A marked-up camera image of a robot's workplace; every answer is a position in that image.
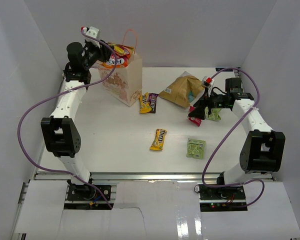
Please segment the red snack packet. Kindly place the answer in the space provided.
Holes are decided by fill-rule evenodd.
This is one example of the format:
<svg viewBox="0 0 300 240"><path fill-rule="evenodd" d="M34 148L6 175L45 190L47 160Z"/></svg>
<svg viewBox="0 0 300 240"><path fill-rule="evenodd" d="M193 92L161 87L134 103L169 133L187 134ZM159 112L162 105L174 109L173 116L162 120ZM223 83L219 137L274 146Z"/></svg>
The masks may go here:
<svg viewBox="0 0 300 240"><path fill-rule="evenodd" d="M193 107L193 106L190 106L189 107L189 112L192 112L193 110L194 110L195 108ZM196 117L187 117L188 118L188 120L190 121L190 122L192 122L193 124L195 124L196 126L200 126L201 125L201 123L202 123L202 120L200 119L200 118L196 118Z"/></svg>

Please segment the orange Fox's candy bag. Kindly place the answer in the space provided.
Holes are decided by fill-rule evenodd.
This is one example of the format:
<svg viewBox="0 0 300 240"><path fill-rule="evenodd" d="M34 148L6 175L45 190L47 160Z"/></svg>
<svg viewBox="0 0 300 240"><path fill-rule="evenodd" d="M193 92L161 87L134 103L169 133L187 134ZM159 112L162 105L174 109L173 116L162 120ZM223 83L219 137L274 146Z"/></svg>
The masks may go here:
<svg viewBox="0 0 300 240"><path fill-rule="evenodd" d="M102 62L101 65L105 68L112 69L116 63L117 68L125 68L128 66L131 56L134 55L135 48L133 46L122 45L109 42L108 45L113 48L112 53L107 62Z"/></svg>

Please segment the brown M&M's pack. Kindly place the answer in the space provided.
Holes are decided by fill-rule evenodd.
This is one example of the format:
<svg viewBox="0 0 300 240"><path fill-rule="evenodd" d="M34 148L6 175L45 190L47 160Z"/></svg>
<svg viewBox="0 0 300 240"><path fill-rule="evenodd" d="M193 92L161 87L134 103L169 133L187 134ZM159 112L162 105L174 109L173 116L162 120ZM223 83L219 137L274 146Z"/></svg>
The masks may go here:
<svg viewBox="0 0 300 240"><path fill-rule="evenodd" d="M152 113L152 114L156 113L157 98L158 98L158 94L157 93L149 93L148 94L148 103L149 103L149 106L151 108L150 113Z"/></svg>

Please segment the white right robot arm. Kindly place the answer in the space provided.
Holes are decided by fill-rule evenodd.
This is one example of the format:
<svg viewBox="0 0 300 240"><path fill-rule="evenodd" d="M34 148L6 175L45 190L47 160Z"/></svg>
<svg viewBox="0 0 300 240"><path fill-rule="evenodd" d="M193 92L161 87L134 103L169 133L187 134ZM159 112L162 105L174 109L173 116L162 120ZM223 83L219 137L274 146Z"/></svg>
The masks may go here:
<svg viewBox="0 0 300 240"><path fill-rule="evenodd" d="M214 92L214 80L209 77L205 77L201 84L204 93L188 117L205 120L214 109L230 109L246 132L239 163L217 178L216 195L226 200L233 195L235 184L244 184L256 175L279 171L286 137L283 132L274 131L265 122L255 107L253 96L244 92L240 78L227 78L222 94Z"/></svg>

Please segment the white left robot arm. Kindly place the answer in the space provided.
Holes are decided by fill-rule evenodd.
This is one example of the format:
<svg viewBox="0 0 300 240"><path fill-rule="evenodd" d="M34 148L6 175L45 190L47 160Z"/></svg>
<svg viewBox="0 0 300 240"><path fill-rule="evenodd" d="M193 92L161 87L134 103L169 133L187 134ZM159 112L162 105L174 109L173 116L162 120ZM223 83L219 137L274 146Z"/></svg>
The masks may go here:
<svg viewBox="0 0 300 240"><path fill-rule="evenodd" d="M74 174L75 181L88 182L91 174L80 155L81 136L75 125L75 116L91 82L90 68L97 61L108 60L111 51L95 41L84 44L72 42L66 47L68 63L63 71L64 94L59 96L56 108L40 122L45 147Z"/></svg>

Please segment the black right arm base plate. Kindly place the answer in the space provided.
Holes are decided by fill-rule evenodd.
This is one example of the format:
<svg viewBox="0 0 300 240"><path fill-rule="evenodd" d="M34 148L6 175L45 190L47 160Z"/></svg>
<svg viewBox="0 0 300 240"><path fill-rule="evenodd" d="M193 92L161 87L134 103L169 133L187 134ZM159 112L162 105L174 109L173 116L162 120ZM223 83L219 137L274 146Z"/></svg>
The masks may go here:
<svg viewBox="0 0 300 240"><path fill-rule="evenodd" d="M202 213L243 212L248 207L246 195L242 186L211 188L203 184L194 186L194 192L199 196Z"/></svg>

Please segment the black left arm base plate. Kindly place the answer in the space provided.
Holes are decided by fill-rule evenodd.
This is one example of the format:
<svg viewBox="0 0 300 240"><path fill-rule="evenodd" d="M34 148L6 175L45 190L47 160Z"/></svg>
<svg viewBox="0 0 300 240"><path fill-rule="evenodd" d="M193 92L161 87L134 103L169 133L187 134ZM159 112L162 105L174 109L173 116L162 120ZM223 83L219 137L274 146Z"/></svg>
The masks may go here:
<svg viewBox="0 0 300 240"><path fill-rule="evenodd" d="M104 197L109 201L111 199L111 185L95 185L102 192ZM71 184L68 186L68 192L66 199L68 201L91 201L98 202L103 201L104 198L93 187L87 185Z"/></svg>

